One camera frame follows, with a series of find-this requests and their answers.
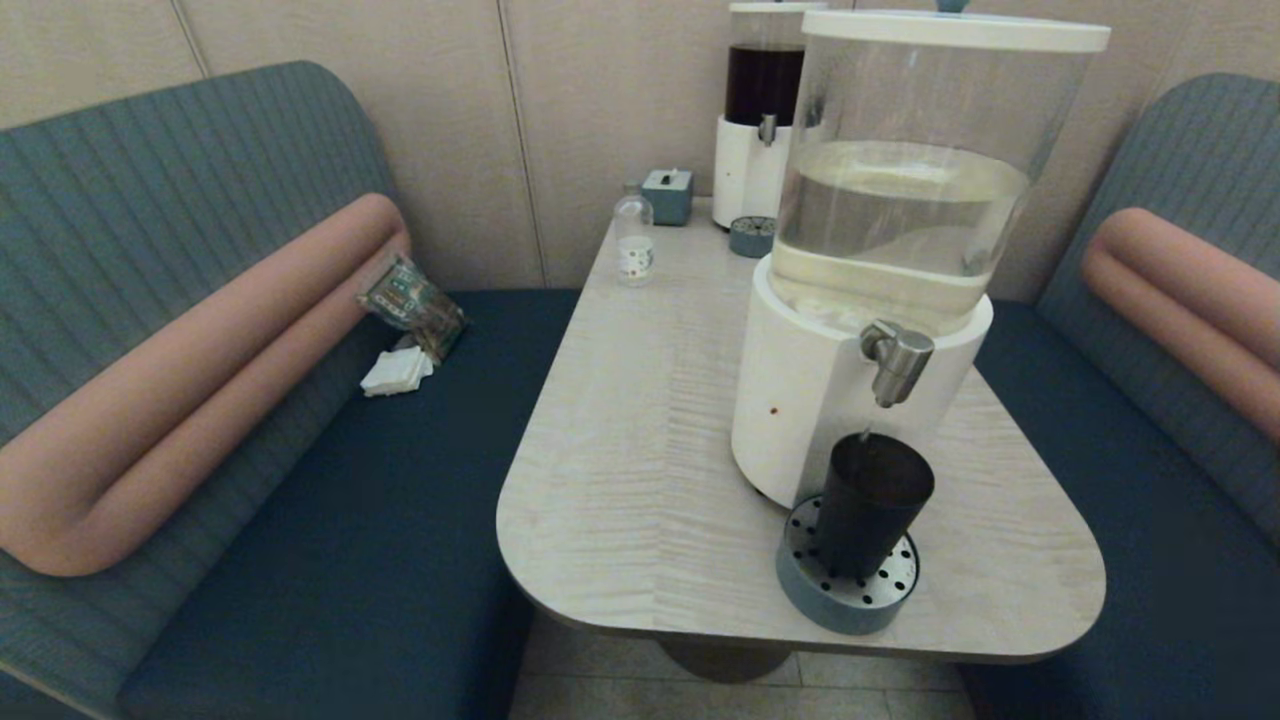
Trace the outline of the large steel dispenser tap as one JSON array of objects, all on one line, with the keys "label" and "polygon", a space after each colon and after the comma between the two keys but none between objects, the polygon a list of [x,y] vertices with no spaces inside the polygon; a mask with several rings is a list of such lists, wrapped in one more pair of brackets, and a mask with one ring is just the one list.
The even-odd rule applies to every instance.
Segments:
[{"label": "large steel dispenser tap", "polygon": [[896,322],[877,319],[860,333],[863,355],[877,365],[872,392],[879,407],[904,404],[934,352],[934,341]]}]

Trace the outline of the black tapered cup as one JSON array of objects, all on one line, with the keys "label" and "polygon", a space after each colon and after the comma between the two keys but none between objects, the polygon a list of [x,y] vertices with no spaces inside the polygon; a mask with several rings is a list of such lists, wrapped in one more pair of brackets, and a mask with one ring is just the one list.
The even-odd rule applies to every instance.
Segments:
[{"label": "black tapered cup", "polygon": [[934,471],[910,445],[851,434],[829,454],[815,542],[837,578],[867,579],[890,557],[934,492]]}]

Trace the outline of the clear plastic bottle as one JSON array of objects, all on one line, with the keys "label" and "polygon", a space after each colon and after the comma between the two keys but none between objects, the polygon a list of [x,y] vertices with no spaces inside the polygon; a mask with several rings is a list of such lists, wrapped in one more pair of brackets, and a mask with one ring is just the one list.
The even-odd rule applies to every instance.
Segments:
[{"label": "clear plastic bottle", "polygon": [[653,205],[643,196],[639,183],[626,183],[612,217],[621,284],[640,287],[653,278]]}]

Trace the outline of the small blue drip tray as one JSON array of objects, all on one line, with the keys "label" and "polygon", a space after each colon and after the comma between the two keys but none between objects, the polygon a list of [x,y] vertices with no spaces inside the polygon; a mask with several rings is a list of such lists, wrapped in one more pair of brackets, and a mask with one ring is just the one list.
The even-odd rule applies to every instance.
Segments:
[{"label": "small blue drip tray", "polygon": [[730,251],[741,258],[764,258],[773,249],[776,231],[774,217],[740,217],[730,224]]}]

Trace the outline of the small blue box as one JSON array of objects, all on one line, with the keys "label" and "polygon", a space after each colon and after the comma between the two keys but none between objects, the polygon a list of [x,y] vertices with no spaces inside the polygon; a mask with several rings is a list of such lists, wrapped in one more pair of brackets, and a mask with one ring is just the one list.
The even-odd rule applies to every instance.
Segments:
[{"label": "small blue box", "polygon": [[692,215],[692,191],[694,173],[680,168],[650,170],[641,184],[655,225],[686,225]]}]

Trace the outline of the large clear water dispenser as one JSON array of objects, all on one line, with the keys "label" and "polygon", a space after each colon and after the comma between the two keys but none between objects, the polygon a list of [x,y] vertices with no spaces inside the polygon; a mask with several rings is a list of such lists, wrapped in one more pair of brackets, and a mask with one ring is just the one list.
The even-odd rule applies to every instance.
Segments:
[{"label": "large clear water dispenser", "polygon": [[[1108,26],[968,10],[822,10],[805,58],[774,245],[751,277],[731,430],[748,480],[785,507],[835,445],[920,445],[995,319],[989,283]],[[876,404],[877,319],[928,334],[909,398]]]}]

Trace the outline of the small dark drink dispenser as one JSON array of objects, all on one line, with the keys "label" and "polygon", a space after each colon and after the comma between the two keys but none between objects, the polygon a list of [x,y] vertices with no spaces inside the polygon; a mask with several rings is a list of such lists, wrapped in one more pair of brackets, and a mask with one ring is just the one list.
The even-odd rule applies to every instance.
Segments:
[{"label": "small dark drink dispenser", "polygon": [[[776,217],[785,182],[805,58],[803,20],[827,3],[733,3],[723,111],[717,120],[712,215]],[[756,137],[763,113],[777,115],[771,147]]]}]

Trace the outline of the clear plastic snack bag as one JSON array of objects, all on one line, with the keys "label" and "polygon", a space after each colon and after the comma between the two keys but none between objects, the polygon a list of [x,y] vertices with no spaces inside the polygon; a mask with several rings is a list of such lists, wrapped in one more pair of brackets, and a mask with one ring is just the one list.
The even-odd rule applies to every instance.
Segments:
[{"label": "clear plastic snack bag", "polygon": [[442,365],[470,324],[465,310],[401,251],[388,251],[356,295],[366,311],[406,333],[433,365]]}]

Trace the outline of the white paper napkins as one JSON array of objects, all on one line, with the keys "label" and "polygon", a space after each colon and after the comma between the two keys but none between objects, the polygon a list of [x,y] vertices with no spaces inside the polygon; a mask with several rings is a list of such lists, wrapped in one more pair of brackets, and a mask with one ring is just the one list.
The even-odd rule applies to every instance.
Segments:
[{"label": "white paper napkins", "polygon": [[419,346],[383,352],[360,382],[366,397],[415,392],[434,373],[435,364]]}]

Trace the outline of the large blue steel drip tray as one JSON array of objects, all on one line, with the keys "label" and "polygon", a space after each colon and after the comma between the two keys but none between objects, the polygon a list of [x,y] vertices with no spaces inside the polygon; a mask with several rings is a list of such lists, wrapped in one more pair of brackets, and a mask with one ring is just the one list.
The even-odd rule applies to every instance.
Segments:
[{"label": "large blue steel drip tray", "polygon": [[886,629],[915,591],[922,564],[904,534],[876,574],[858,579],[827,568],[817,542],[822,496],[813,495],[787,515],[774,555],[780,585],[792,606],[827,630],[869,635]]}]

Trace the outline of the blue bench with snack bag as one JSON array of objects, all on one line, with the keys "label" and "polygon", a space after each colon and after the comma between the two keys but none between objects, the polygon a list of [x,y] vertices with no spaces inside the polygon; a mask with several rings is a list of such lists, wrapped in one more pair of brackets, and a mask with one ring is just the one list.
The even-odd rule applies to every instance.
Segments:
[{"label": "blue bench with snack bag", "polygon": [[[0,447],[366,193],[401,210],[310,61],[0,131]],[[401,333],[362,306],[128,559],[0,550],[0,720],[506,720],[532,606],[497,505],[577,300],[462,293],[460,342],[389,398],[360,382]]]}]

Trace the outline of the pink bolster beside snack bag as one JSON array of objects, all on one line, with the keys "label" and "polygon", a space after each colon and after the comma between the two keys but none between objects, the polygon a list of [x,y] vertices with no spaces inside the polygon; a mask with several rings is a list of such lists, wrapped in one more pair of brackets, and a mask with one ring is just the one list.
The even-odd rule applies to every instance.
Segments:
[{"label": "pink bolster beside snack bag", "polygon": [[366,193],[132,348],[0,447],[0,550],[86,577],[155,536],[361,322],[360,282],[410,247]]}]

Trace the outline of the empty blue bench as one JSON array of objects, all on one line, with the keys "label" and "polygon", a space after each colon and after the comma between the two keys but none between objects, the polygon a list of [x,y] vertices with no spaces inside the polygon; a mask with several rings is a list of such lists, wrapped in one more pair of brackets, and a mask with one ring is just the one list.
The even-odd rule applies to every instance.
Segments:
[{"label": "empty blue bench", "polygon": [[1280,82],[1169,90],[1039,300],[995,302],[977,369],[1085,519],[1106,598],[1047,660],[961,665],[979,720],[1280,720],[1280,442],[1085,286],[1130,208],[1280,281]]}]

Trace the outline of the pink bolster on empty bench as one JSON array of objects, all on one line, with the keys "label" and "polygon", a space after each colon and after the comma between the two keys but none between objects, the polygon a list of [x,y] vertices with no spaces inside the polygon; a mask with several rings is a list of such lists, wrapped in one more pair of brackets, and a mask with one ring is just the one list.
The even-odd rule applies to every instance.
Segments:
[{"label": "pink bolster on empty bench", "polygon": [[1280,447],[1280,281],[1140,208],[1102,222],[1082,278]]}]

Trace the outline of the table pedestal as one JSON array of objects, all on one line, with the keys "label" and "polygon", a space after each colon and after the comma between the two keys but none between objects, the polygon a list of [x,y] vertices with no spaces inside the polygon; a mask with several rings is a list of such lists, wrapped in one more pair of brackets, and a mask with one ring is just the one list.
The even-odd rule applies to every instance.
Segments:
[{"label": "table pedestal", "polygon": [[659,641],[658,646],[686,673],[724,684],[759,680],[782,667],[792,656],[785,650],[676,641]]}]

